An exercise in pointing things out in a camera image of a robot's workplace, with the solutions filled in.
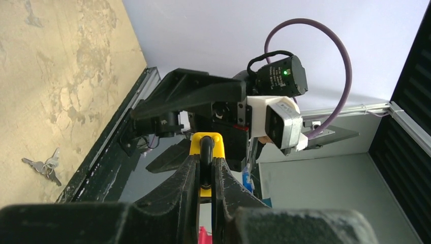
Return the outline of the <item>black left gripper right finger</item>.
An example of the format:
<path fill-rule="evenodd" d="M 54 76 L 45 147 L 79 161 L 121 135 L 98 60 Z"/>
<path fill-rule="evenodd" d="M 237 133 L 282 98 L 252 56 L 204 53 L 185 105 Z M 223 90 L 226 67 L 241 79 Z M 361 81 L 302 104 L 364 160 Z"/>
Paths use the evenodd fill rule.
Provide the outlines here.
<path fill-rule="evenodd" d="M 378 243 L 355 210 L 268 207 L 236 180 L 223 158 L 213 159 L 211 179 L 213 243 Z"/>

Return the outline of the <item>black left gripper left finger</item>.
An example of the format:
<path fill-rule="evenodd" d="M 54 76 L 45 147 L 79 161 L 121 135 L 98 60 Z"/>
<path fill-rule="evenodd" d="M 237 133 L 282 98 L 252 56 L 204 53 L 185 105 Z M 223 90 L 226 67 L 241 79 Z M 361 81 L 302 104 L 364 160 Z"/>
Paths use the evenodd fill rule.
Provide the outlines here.
<path fill-rule="evenodd" d="M 196 243 L 199 156 L 133 203 L 10 205 L 1 210 L 1 243 Z"/>

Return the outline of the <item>yellow padlock black shackle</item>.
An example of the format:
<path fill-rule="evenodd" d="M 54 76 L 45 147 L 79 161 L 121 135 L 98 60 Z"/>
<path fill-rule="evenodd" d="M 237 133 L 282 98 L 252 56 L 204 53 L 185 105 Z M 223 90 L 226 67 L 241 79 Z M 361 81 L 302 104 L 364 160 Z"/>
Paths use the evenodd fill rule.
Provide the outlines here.
<path fill-rule="evenodd" d="M 222 135 L 217 132 L 198 132 L 191 138 L 189 155 L 199 156 L 200 197 L 210 198 L 212 183 L 212 166 L 218 158 L 225 158 Z"/>

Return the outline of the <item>silver keys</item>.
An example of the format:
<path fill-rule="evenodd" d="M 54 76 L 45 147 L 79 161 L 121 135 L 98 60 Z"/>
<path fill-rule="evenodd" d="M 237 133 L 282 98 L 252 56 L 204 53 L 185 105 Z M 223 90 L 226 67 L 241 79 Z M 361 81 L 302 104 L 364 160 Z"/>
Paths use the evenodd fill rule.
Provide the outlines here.
<path fill-rule="evenodd" d="M 56 183 L 57 186 L 62 186 L 62 183 L 58 179 L 55 169 L 59 166 L 59 153 L 60 148 L 57 147 L 53 155 L 48 158 L 45 162 L 42 161 L 32 161 L 27 158 L 22 158 L 22 162 L 29 164 L 36 172 L 45 176 L 47 179 Z"/>

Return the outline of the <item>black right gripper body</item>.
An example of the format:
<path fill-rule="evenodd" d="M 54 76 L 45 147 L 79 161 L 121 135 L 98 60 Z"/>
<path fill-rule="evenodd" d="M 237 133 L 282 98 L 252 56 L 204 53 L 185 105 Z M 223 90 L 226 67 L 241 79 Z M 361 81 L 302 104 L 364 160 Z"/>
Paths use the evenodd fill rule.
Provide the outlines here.
<path fill-rule="evenodd" d="M 219 133 L 224 142 L 225 157 L 230 170 L 241 172 L 248 156 L 249 125 L 238 122 L 236 102 L 215 102 L 187 108 L 187 121 L 191 132 Z"/>

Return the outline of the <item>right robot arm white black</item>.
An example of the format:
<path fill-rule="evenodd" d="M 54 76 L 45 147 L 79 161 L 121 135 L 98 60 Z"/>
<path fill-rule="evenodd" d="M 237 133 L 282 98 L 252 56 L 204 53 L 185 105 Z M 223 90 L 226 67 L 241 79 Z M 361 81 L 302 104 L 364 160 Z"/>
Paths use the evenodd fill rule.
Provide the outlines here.
<path fill-rule="evenodd" d="M 188 113 L 190 131 L 219 133 L 231 170 L 240 172 L 256 156 L 260 138 L 268 138 L 283 154 L 307 147 L 303 119 L 294 97 L 307 90 L 305 69 L 289 51 L 253 71 L 247 67 L 233 78 L 175 69 L 131 110 L 119 143 L 131 155 L 140 139 L 180 134 L 179 114 Z"/>

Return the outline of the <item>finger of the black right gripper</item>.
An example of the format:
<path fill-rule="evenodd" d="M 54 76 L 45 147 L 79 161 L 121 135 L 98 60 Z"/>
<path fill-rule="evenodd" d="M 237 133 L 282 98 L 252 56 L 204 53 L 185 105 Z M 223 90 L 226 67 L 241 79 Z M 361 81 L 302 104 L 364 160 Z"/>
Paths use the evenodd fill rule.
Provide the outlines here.
<path fill-rule="evenodd" d="M 151 94 L 136 105 L 131 118 L 142 120 L 213 102 L 241 102 L 246 90 L 245 81 L 178 68 L 169 72 Z"/>
<path fill-rule="evenodd" d="M 183 139 L 179 143 L 170 146 L 149 163 L 146 170 L 151 173 L 162 173 L 178 169 L 188 157 L 190 145 L 190 139 Z"/>

